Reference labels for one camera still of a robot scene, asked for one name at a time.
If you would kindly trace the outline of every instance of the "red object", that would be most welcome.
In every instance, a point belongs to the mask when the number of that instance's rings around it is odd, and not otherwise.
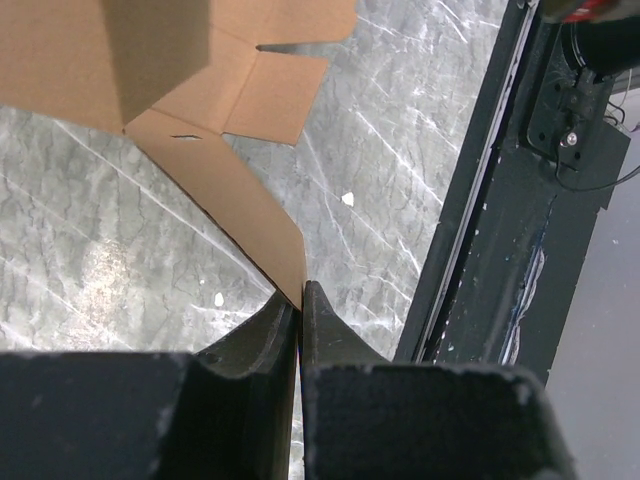
[[[593,20],[602,13],[603,7],[614,0],[587,0],[580,7],[565,18],[564,23],[584,22]]]

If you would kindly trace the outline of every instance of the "gray wall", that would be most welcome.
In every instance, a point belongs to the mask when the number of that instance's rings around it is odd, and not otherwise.
[[[632,134],[623,171],[640,164]],[[547,390],[582,479],[640,479],[640,177],[598,217]]]

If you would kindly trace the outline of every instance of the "cardboard box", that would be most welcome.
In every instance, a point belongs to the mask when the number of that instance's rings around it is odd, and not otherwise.
[[[5,0],[0,102],[129,136],[297,308],[302,234],[222,138],[295,144],[355,0]]]

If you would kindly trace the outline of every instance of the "bolt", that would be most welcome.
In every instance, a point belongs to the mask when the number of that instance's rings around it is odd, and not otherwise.
[[[575,147],[578,143],[578,135],[575,132],[569,132],[564,140],[565,144],[570,147]]]

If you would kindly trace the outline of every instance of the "gray marble table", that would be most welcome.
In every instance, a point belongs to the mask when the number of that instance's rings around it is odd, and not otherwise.
[[[295,148],[229,138],[391,357],[506,0],[361,0]],[[0,349],[198,350],[272,288],[129,141],[0,107]],[[291,477],[302,477],[296,402]]]

